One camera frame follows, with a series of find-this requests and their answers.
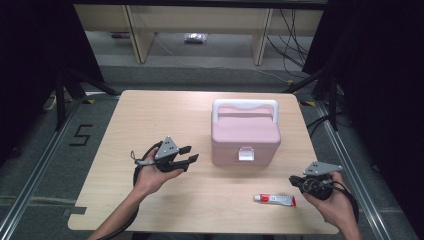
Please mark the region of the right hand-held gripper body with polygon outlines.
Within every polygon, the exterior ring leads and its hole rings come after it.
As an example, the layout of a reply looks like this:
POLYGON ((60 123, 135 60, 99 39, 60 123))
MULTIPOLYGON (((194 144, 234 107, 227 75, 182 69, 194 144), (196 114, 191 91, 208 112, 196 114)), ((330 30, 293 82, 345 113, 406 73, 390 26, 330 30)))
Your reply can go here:
POLYGON ((319 161, 312 162, 300 178, 300 191, 306 192, 319 200, 326 200, 332 194, 332 172, 343 170, 341 165, 329 164, 319 161))

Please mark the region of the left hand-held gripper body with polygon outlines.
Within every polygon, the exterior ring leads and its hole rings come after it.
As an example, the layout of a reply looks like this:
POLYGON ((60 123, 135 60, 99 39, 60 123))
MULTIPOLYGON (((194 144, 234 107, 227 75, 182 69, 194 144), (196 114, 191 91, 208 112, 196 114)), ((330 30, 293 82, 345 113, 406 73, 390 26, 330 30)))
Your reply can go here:
POLYGON ((176 169, 184 169, 184 163, 175 162, 175 158, 179 154, 180 148, 175 144, 170 136, 167 136, 154 156, 155 166, 161 172, 171 172, 176 169))

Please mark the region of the white red ointment tube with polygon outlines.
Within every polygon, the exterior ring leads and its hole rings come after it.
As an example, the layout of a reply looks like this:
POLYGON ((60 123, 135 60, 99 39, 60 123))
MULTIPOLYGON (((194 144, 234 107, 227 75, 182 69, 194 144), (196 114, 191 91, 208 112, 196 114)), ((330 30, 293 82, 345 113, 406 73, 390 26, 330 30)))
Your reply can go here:
POLYGON ((264 204, 277 204, 289 207, 296 206, 296 199, 291 195, 256 194, 254 200, 264 204))

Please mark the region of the pink lidded box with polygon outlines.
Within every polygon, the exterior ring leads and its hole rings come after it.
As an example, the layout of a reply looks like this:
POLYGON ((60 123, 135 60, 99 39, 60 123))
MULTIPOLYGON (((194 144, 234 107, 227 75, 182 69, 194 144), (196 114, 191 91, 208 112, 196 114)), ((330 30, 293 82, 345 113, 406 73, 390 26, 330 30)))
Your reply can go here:
POLYGON ((281 144, 275 100, 217 99, 212 104, 212 162, 268 166, 281 144))

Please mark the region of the person's left hand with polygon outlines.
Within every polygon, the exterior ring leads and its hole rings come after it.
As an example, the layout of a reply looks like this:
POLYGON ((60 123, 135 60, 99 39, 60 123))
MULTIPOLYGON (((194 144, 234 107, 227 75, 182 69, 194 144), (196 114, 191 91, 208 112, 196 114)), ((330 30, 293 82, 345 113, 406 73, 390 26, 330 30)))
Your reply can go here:
POLYGON ((171 172, 161 172, 154 165, 141 168, 137 181, 131 193, 142 199, 157 192, 168 180, 174 179, 183 173, 182 169, 171 172))

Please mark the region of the person's right hand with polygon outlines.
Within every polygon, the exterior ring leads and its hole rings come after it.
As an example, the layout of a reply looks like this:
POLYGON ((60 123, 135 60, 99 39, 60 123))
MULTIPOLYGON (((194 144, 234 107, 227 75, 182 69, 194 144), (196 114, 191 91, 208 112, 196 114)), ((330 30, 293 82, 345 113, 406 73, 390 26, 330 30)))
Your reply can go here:
POLYGON ((325 201, 319 200, 308 193, 304 193, 303 196, 317 208, 327 223, 335 227, 342 223, 356 222, 349 199, 340 191, 334 191, 325 201))

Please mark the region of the black metal stand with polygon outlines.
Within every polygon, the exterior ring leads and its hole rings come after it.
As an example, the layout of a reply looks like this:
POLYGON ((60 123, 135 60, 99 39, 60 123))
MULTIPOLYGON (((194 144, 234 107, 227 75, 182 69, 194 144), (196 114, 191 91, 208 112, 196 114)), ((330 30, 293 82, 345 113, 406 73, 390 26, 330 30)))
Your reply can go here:
POLYGON ((80 85, 81 82, 88 83, 89 85, 101 90, 108 95, 119 95, 118 91, 108 87, 102 81, 97 81, 94 78, 90 78, 89 76, 71 68, 62 68, 58 71, 55 80, 57 108, 56 131, 61 129, 66 119, 65 92, 68 92, 72 99, 83 100, 87 97, 85 91, 80 85))
POLYGON ((328 66, 323 67, 311 76, 303 79, 298 84, 290 86, 285 93, 293 94, 301 88, 317 81, 313 90, 312 96, 315 100, 323 100, 325 96, 329 100, 329 113, 323 117, 323 120, 328 120, 334 131, 338 130, 337 127, 337 82, 336 77, 328 66))

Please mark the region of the grey tape strip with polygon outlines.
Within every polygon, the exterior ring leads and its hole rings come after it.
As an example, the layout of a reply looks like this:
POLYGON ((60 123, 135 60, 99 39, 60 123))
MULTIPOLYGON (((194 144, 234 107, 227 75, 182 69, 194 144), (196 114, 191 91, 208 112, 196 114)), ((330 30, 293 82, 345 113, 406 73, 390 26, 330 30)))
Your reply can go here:
POLYGON ((77 215, 84 215, 86 212, 86 207, 68 207, 65 208, 62 215, 63 216, 71 216, 72 214, 77 214, 77 215))

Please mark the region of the clear plastic bag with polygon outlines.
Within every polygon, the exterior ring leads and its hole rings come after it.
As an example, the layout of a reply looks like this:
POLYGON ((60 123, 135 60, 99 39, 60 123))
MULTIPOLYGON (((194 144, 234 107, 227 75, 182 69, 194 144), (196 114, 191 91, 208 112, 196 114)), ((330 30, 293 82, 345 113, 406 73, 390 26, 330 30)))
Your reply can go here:
POLYGON ((203 44, 207 41, 208 35, 205 33, 186 33, 184 41, 190 44, 203 44))

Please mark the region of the black curtain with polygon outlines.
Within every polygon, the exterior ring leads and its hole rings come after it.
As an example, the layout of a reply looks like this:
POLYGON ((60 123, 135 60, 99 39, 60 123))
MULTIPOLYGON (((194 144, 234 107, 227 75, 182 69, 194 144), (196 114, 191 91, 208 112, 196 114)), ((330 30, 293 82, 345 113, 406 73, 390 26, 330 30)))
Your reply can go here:
POLYGON ((74 8, 75 0, 0 0, 0 166, 72 69, 103 76, 74 8))
POLYGON ((322 67, 424 238, 424 0, 325 0, 305 72, 322 67))

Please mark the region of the beige wooden desk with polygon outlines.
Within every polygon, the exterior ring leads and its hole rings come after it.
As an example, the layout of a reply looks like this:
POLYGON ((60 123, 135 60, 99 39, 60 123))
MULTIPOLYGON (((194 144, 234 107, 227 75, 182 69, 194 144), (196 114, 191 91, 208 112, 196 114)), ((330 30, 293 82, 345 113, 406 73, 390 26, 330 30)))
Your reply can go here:
POLYGON ((321 10, 221 7, 162 7, 76 4, 86 31, 127 32, 136 61, 146 61, 156 33, 248 35, 255 65, 262 63, 266 37, 290 34, 312 37, 321 10))

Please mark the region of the aluminium floor rail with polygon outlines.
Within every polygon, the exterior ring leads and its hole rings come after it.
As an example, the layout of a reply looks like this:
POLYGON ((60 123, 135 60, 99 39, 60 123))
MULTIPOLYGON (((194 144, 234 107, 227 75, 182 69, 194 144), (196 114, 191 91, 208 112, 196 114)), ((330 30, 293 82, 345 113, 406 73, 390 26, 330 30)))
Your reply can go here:
POLYGON ((120 94, 108 94, 101 91, 86 91, 85 92, 86 98, 119 98, 120 94))
POLYGON ((49 138, 49 142, 43 149, 42 155, 34 165, 31 174, 28 176, 19 194, 14 198, 7 214, 0 222, 0 240, 9 240, 13 235, 81 103, 81 100, 74 100, 69 105, 64 122, 49 138))
POLYGON ((316 127, 313 139, 322 131, 330 141, 338 163, 343 166, 343 178, 358 202, 359 226, 363 237, 369 240, 393 240, 385 219, 386 207, 391 205, 391 195, 380 174, 372 169, 369 154, 345 115, 336 117, 336 126, 338 130, 329 120, 322 120, 316 127))

